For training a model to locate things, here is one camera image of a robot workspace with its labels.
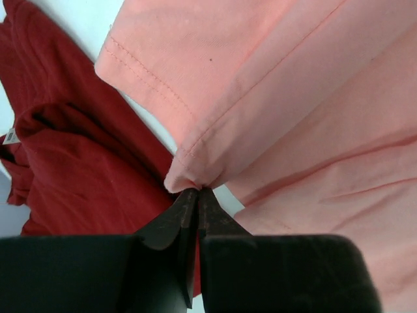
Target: seam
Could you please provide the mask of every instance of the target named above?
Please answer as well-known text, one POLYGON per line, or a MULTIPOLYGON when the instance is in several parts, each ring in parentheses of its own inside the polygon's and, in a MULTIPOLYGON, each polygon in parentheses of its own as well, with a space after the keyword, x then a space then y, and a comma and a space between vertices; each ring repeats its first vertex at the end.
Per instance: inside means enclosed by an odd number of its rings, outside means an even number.
POLYGON ((159 94, 162 98, 167 100, 170 103, 173 103, 172 100, 169 100, 163 93, 161 93, 159 90, 157 90, 155 87, 151 86, 147 81, 145 81, 137 72, 135 72, 127 63, 125 63, 123 60, 119 59, 114 53, 112 53, 110 50, 108 50, 106 47, 104 47, 105 51, 107 51, 108 54, 110 54, 112 57, 114 57, 118 62, 122 63, 125 67, 127 67, 137 78, 139 78, 146 86, 151 88, 153 91, 155 91, 157 94, 159 94))
POLYGON ((280 65, 290 54, 292 54, 316 29, 318 29, 322 24, 343 4, 346 3, 347 0, 344 0, 342 3, 340 3, 335 9, 333 9, 328 16, 326 16, 316 27, 314 27, 306 36, 302 38, 302 40, 293 48, 291 51, 289 51, 281 60, 279 60, 266 74, 255 84, 253 84, 236 102, 234 102, 226 111, 224 111, 221 116, 219 116, 205 131, 194 141, 192 146, 188 149, 184 149, 183 147, 179 147, 179 150, 184 152, 183 158, 186 158, 188 155, 191 155, 194 158, 199 159, 198 156, 192 153, 192 149, 197 145, 197 142, 212 128, 214 124, 216 124, 224 115, 226 115, 232 108, 236 106, 236 104, 241 101, 244 97, 246 97, 250 91, 255 88, 257 85, 259 85, 278 65, 280 65))
POLYGON ((183 99, 181 99, 181 97, 165 82, 163 82, 159 77, 157 77, 154 73, 152 73, 150 70, 148 70, 145 65, 139 61, 137 58, 135 58, 125 47, 123 47, 121 44, 119 44, 112 36, 109 36, 110 40, 116 45, 118 46, 121 50, 123 50, 124 52, 127 53, 127 55, 134 61, 136 62, 146 73, 150 74, 155 80, 157 80, 158 82, 160 82, 165 88, 167 88, 173 95, 174 97, 181 102, 184 107, 187 109, 188 113, 190 113, 190 115, 192 117, 194 117, 190 107, 188 107, 188 105, 183 101, 183 99))

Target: pink fabric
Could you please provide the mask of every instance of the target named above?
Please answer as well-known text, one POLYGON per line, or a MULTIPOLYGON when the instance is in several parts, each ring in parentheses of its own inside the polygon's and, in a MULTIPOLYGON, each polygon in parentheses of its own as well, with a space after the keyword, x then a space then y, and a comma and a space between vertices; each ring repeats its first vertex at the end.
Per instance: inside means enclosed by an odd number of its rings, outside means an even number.
POLYGON ((338 233, 386 310, 417 310, 417 1, 125 0, 96 64, 228 182, 249 231, 338 233))

